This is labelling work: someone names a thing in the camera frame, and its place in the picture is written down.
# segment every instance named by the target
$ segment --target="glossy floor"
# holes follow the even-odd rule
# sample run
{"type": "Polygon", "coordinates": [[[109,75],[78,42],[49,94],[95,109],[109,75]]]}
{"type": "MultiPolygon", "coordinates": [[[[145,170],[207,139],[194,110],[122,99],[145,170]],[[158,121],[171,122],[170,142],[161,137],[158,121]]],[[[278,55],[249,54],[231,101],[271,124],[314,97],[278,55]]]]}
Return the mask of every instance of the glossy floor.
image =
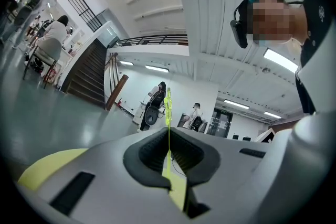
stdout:
{"type": "Polygon", "coordinates": [[[116,106],[108,112],[49,85],[43,89],[31,69],[22,80],[23,62],[21,50],[0,47],[0,145],[14,177],[51,153],[89,148],[137,131],[116,106]]]}

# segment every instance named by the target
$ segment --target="headset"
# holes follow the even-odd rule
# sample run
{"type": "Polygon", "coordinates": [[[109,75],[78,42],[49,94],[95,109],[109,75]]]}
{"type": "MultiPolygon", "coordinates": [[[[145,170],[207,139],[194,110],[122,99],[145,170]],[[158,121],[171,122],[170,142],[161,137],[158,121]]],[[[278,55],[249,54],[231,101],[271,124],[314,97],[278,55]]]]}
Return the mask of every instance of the headset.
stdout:
{"type": "MultiPolygon", "coordinates": [[[[247,47],[247,38],[246,38],[246,31],[244,31],[244,27],[243,27],[243,20],[238,20],[236,19],[236,12],[237,10],[247,2],[248,0],[243,0],[238,7],[236,7],[235,11],[233,12],[233,20],[230,22],[231,25],[231,29],[233,32],[233,35],[235,37],[236,42],[238,43],[238,45],[243,48],[246,49],[247,47]]],[[[286,2],[286,4],[290,5],[290,4],[303,4],[302,1],[293,1],[293,2],[286,2]]]]}

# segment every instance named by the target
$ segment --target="staircase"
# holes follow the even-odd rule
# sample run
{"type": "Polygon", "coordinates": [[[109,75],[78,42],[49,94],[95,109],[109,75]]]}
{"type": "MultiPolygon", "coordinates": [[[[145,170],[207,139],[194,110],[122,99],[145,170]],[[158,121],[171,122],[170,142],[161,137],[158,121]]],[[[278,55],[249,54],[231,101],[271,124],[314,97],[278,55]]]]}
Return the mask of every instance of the staircase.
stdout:
{"type": "Polygon", "coordinates": [[[106,47],[95,40],[75,63],[61,90],[105,109],[106,47]]]}

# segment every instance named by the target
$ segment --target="ceiling light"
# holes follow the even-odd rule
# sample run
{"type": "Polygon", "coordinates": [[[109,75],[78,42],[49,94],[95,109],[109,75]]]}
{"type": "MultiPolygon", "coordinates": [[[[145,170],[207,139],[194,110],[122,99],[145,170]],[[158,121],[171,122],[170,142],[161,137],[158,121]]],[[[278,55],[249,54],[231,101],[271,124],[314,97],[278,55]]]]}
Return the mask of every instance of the ceiling light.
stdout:
{"type": "Polygon", "coordinates": [[[146,66],[146,68],[156,70],[156,71],[165,72],[165,73],[169,73],[169,69],[167,69],[167,68],[153,67],[153,66],[146,66]]]}
{"type": "Polygon", "coordinates": [[[272,51],[270,49],[266,50],[264,57],[268,60],[276,62],[277,64],[287,68],[293,73],[295,73],[295,71],[298,69],[298,66],[295,63],[291,62],[284,56],[281,56],[280,54],[277,54],[275,51],[272,51]]]}
{"type": "Polygon", "coordinates": [[[265,114],[265,115],[269,115],[269,116],[274,117],[274,118],[277,118],[277,119],[280,119],[280,118],[281,118],[280,116],[276,116],[276,115],[274,115],[274,114],[272,114],[272,113],[269,113],[269,112],[264,112],[264,114],[265,114]]]}
{"type": "Polygon", "coordinates": [[[132,62],[125,62],[125,61],[120,61],[123,65],[129,65],[129,66],[134,66],[132,62]]]}
{"type": "Polygon", "coordinates": [[[232,102],[230,100],[224,100],[225,103],[228,103],[228,104],[232,104],[232,105],[236,105],[240,108],[243,108],[243,109],[249,109],[250,107],[249,106],[246,106],[246,105],[243,105],[243,104],[238,104],[236,102],[232,102]]]}

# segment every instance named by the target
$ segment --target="person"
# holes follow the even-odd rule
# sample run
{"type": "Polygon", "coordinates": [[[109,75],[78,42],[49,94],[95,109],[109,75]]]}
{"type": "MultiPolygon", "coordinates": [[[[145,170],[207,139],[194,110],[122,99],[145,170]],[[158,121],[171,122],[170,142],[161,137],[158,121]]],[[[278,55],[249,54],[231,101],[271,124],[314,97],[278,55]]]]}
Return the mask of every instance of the person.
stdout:
{"type": "MultiPolygon", "coordinates": [[[[69,23],[69,18],[66,15],[63,15],[58,18],[57,21],[51,23],[47,28],[46,31],[44,32],[44,35],[37,39],[35,42],[35,46],[39,46],[42,44],[43,41],[51,38],[56,38],[61,44],[62,42],[66,39],[67,37],[67,25],[69,23]]],[[[33,48],[31,49],[29,56],[26,57],[25,64],[28,63],[28,59],[32,56],[34,50],[33,48]]]]}
{"type": "Polygon", "coordinates": [[[187,116],[184,117],[184,120],[186,120],[186,122],[183,124],[182,127],[190,129],[190,126],[192,125],[194,119],[198,116],[202,118],[202,115],[203,112],[201,111],[200,103],[195,103],[193,108],[187,114],[187,116]]]}
{"type": "MultiPolygon", "coordinates": [[[[332,11],[326,0],[243,0],[235,11],[239,12],[238,24],[243,35],[251,35],[259,46],[283,46],[287,42],[298,44],[300,67],[303,68],[323,41],[332,21],[332,11]]],[[[246,48],[247,41],[241,42],[241,34],[236,41],[246,48]]],[[[296,72],[296,86],[305,115],[313,114],[315,107],[296,72]]]]}
{"type": "Polygon", "coordinates": [[[38,15],[38,16],[35,18],[35,20],[29,25],[29,27],[28,27],[28,31],[27,31],[27,37],[33,33],[34,28],[38,25],[38,23],[39,23],[39,21],[40,21],[40,18],[41,18],[41,16],[38,15]]]}
{"type": "Polygon", "coordinates": [[[8,38],[18,29],[21,27],[21,31],[19,33],[19,35],[17,36],[17,38],[14,41],[14,45],[13,45],[13,49],[17,49],[17,47],[20,45],[24,34],[26,33],[29,25],[34,21],[34,18],[36,17],[36,15],[38,15],[41,11],[44,10],[44,8],[46,8],[48,6],[48,4],[50,5],[50,7],[54,7],[57,3],[57,0],[40,0],[38,5],[36,5],[33,9],[33,11],[30,13],[30,15],[28,16],[28,18],[24,21],[24,23],[22,25],[16,25],[15,22],[12,22],[9,27],[4,31],[4,33],[0,33],[2,34],[1,38],[0,38],[0,43],[4,43],[8,40],[8,38]]]}
{"type": "Polygon", "coordinates": [[[143,118],[141,121],[141,125],[140,128],[138,129],[138,132],[142,132],[143,129],[145,128],[145,126],[148,126],[148,124],[146,124],[146,120],[145,120],[145,115],[147,112],[147,109],[150,107],[152,101],[155,99],[155,97],[157,96],[157,94],[163,92],[164,93],[164,97],[166,96],[166,83],[164,81],[160,82],[160,84],[158,86],[155,86],[149,93],[148,95],[151,97],[150,101],[147,103],[145,111],[143,113],[143,118]]]}

